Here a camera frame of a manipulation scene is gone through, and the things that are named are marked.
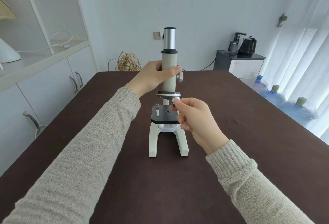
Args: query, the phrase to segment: wall hook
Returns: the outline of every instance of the wall hook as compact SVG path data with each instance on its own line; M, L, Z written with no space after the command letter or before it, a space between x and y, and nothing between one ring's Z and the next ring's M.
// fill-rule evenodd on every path
M281 22L285 21L288 18L288 16L285 16L285 13L283 13L280 18L279 18L279 23L277 24L277 27L282 27L280 26Z

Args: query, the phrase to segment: light switch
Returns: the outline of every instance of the light switch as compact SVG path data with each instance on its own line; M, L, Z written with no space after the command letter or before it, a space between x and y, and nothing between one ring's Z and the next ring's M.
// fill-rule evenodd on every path
M160 32L153 32L153 39L161 39Z

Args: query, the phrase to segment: sweater sleeve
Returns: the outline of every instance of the sweater sleeve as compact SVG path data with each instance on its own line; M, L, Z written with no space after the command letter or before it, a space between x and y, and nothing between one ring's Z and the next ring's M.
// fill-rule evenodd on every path
M257 169L257 163L233 140L206 160L248 224L313 223Z
M3 223L88 223L140 106L134 91L118 89Z

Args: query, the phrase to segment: focus knob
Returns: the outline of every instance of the focus knob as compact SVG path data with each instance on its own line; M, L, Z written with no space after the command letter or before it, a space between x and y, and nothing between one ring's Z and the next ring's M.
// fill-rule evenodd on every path
M176 75L176 79L178 79L179 83L183 82L183 72L179 72L179 74Z

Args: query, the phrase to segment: microscope base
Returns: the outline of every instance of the microscope base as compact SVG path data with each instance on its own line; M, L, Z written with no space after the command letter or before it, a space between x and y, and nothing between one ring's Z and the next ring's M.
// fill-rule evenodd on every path
M148 146L148 156L156 157L157 156L157 146L158 146L158 135L161 130L159 129L159 125L155 123L151 123L150 126L150 137L149 137L149 146ZM176 139L178 142L179 151L181 156L188 155L188 145L185 136L185 131L181 129L181 125L177 124L177 130L174 131L176 135Z

